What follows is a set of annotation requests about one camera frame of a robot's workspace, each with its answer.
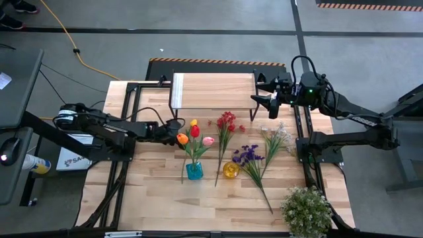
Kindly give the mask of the white printed cardboard box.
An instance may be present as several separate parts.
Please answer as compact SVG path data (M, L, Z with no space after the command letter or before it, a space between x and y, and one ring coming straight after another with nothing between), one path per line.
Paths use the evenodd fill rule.
M93 136L89 134L70 134L70 137L76 139L84 145L93 144ZM80 171L86 170L92 165L92 161L78 155L64 147L61 148L58 163L56 165L57 171Z

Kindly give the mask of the dark grey desk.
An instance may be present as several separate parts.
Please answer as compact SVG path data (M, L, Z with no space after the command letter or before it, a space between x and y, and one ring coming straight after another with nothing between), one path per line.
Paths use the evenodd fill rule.
M0 72L12 78L12 81L0 90L0 129L19 126L43 56L44 51L41 49L0 51Z

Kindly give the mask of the white paper note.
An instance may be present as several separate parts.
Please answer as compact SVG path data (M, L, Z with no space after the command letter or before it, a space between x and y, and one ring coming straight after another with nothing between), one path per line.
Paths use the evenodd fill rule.
M3 90L10 82L12 78L4 72L0 72L0 90Z

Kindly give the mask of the dark grey desk tray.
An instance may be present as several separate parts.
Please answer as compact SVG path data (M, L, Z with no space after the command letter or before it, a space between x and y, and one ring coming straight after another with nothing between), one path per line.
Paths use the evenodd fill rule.
M0 147L6 139L13 137L20 139L17 161L11 166L0 164L0 206L9 204L13 198L32 133L33 130L27 127L0 130Z

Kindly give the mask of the green potted plant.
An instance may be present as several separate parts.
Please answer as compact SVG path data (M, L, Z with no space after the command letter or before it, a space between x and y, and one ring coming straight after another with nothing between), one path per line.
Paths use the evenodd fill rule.
M296 238L324 238L332 225L332 210L326 197L312 186L292 187L280 210L290 233Z

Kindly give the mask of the silver metal bracket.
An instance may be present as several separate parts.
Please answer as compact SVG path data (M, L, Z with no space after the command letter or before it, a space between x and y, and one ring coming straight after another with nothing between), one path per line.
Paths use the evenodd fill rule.
M113 231L104 234L104 238L139 238L142 236L141 231Z

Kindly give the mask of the blue cut-glass vase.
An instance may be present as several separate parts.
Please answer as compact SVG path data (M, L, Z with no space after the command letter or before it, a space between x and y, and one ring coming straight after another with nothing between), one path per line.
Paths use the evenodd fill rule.
M201 162L187 164L186 172L189 180L200 180L204 175Z

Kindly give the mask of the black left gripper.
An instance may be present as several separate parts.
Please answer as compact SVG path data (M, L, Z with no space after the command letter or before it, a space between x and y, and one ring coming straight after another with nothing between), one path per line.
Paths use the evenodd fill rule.
M170 135L170 129L179 130L185 125L185 119L173 118L161 126L158 122L147 122L146 141L165 145L178 145L177 134Z

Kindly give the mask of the black hazard-striped floor mat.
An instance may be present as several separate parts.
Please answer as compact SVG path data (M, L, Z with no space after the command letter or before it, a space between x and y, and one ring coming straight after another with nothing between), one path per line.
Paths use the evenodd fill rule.
M276 76L286 72L286 65L278 62L239 61L227 59L151 58L145 76L146 81L170 80L173 73L252 73Z
M423 0L315 0L319 8L423 12Z

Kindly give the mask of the black computer mouse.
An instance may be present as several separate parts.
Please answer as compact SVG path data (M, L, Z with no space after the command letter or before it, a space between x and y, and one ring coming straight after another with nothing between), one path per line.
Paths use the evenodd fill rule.
M19 156L19 138L9 138L0 147L0 164L3 166L13 165Z

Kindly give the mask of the person's shoe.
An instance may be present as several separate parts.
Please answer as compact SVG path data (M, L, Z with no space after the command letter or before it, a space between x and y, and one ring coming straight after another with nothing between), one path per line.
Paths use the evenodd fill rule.
M10 0L11 5L18 13L28 13L28 14L37 14L39 13L39 8L35 5L32 5L25 0Z
M13 29L13 30L21 30L24 28L24 24L16 20L5 13L0 14L0 25Z

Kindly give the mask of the flower stems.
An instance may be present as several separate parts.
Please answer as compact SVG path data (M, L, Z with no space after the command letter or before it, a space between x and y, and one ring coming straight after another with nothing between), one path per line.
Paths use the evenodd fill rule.
M193 126L195 126L197 123L198 123L197 119L193 119L193 120L190 122L190 127L186 130L186 135L187 135L187 137L188 137L188 138L190 138L190 131L191 131L192 127L193 127ZM183 183L183 182L184 182L184 168L185 168L185 162L186 162L186 159L184 160L183 165L182 165L182 170L181 170L181 183Z
M215 140L212 137L204 137L195 143L192 154L193 163L198 162L200 157L213 145L214 141Z

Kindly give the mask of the red artificial flower spray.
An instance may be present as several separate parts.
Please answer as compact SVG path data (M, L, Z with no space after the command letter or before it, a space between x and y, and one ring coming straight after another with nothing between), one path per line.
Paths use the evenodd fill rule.
M214 186L217 186L223 156L231 138L235 132L244 133L246 131L246 128L242 124L236 125L236 119L237 117L232 112L226 111L215 122L211 120L208 121L208 126L216 127L219 142L217 157L219 162Z

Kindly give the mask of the purple artificial flower spray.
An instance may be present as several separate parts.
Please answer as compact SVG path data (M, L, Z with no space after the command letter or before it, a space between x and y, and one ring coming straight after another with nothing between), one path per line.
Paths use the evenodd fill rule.
M256 144L243 145L241 149L233 152L231 160L250 177L256 187L261 191L270 213L273 214L262 183L269 162L267 156L262 156L256 152L257 149L258 145Z

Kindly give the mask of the black metal stand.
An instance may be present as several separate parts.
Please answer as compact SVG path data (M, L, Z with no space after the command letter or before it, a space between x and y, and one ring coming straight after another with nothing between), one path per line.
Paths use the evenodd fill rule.
M423 84L404 94L396 107L385 113L393 121L400 145L393 150L402 182L386 188L387 192L423 188L413 163L423 164Z

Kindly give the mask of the yellow cut-glass vase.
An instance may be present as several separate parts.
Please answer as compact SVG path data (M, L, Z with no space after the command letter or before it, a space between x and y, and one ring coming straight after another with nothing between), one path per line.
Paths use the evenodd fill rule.
M239 166L238 164L229 161L223 166L223 175L227 179L236 178L239 175Z

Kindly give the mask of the red artificial tulip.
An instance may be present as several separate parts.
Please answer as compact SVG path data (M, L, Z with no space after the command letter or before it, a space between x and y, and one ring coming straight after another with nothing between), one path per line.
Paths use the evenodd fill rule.
M200 144L198 142L198 137L200 136L200 128L194 124L191 126L190 130L190 154L193 163L198 161L198 150L200 148Z

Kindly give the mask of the white and yellow spray can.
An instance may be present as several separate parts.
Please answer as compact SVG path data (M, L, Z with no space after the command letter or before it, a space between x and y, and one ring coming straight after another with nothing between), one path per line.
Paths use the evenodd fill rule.
M51 169L51 163L48 160L26 154L22 164L22 170L29 170L33 173L44 175Z

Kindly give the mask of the white artificial flower spray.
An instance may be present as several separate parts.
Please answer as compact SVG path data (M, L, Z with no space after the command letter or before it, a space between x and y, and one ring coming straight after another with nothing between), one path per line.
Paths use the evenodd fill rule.
M296 156L292 135L286 130L285 124L280 120L277 128L266 126L260 127L260 133L264 138L265 164L261 172L261 178L279 151L287 151L290 155Z

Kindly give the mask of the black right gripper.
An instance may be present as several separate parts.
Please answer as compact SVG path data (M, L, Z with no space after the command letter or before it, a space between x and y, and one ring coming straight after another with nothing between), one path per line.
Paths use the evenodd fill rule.
M291 73L281 72L270 81L258 82L256 88L269 93L276 92L273 99L271 95L259 96L251 95L251 99L263 106L268 112L269 119L278 117L279 107L282 104L300 105L299 91L295 78L292 79Z

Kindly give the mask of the wooden shelf black metal legs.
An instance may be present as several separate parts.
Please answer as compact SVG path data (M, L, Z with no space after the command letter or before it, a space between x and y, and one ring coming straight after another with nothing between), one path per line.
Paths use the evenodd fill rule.
M253 121L258 94L252 73L174 73L170 80L169 108L173 117L179 110L248 110Z

